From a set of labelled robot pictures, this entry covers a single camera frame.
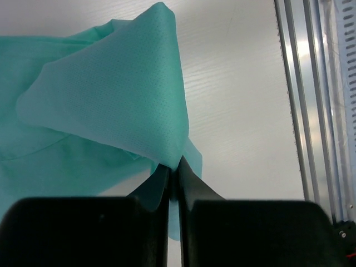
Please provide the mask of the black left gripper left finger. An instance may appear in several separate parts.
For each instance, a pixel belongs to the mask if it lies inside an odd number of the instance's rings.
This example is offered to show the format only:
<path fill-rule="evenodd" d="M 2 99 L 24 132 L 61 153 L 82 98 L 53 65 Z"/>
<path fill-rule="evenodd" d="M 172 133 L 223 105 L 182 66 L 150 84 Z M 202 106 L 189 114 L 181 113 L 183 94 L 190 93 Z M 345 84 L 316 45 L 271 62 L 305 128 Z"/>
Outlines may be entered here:
<path fill-rule="evenodd" d="M 2 266 L 166 266 L 170 169 L 126 197 L 31 197 L 1 222 Z"/>

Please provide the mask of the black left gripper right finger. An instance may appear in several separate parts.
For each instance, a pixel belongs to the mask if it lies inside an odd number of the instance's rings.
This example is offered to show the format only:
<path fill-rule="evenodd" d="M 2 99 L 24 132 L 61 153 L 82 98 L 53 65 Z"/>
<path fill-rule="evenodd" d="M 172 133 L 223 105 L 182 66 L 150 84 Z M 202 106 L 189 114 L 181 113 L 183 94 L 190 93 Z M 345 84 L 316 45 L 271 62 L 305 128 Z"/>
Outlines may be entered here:
<path fill-rule="evenodd" d="M 344 266 L 342 246 L 317 204 L 227 200 L 186 159 L 177 178 L 183 266 Z"/>

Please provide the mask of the teal t shirt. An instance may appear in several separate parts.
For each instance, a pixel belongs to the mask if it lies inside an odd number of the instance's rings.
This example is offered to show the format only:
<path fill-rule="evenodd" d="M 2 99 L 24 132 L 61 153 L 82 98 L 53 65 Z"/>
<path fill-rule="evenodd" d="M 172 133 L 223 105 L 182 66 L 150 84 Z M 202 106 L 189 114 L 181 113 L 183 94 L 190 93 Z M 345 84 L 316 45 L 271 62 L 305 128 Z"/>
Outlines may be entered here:
<path fill-rule="evenodd" d="M 98 195 L 182 157 L 202 175 L 164 3 L 67 37 L 1 37 L 1 214 L 25 197 Z"/>

